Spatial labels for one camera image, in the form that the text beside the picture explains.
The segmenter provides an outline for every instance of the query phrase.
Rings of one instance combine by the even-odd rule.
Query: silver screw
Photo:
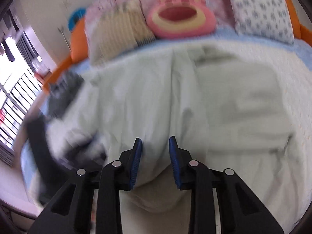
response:
[[[196,161],[196,160],[191,160],[190,162],[189,162],[189,164],[190,164],[190,166],[198,166],[198,162]]]
[[[121,166],[121,162],[120,162],[120,161],[114,161],[114,162],[112,163],[112,165],[113,165],[114,167],[119,167],[119,166]]]
[[[77,175],[79,175],[79,176],[85,175],[85,169],[77,170]]]
[[[232,176],[232,175],[234,175],[234,173],[235,172],[232,169],[230,169],[230,168],[225,169],[225,174],[226,175]]]

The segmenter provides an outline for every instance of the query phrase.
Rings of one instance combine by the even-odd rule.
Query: blue round object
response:
[[[69,20],[68,20],[68,29],[72,31],[77,24],[77,22],[83,18],[85,15],[86,9],[85,8],[79,8],[76,11],[71,14]]]

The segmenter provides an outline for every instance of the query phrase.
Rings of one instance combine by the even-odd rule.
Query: pink pillow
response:
[[[176,39],[206,35],[216,29],[216,17],[205,0],[160,0],[147,18],[160,38]]]

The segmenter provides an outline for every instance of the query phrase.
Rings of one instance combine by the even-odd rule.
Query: window railing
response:
[[[12,149],[24,116],[40,91],[41,86],[28,69],[10,92],[4,92],[7,97],[0,113],[0,142],[8,148]]]

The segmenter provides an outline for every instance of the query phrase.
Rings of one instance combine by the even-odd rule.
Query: beige wall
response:
[[[16,0],[18,17],[24,28],[32,27],[44,49],[56,64],[69,53],[58,28],[64,27],[69,40],[68,18],[79,7],[87,7],[93,0]]]

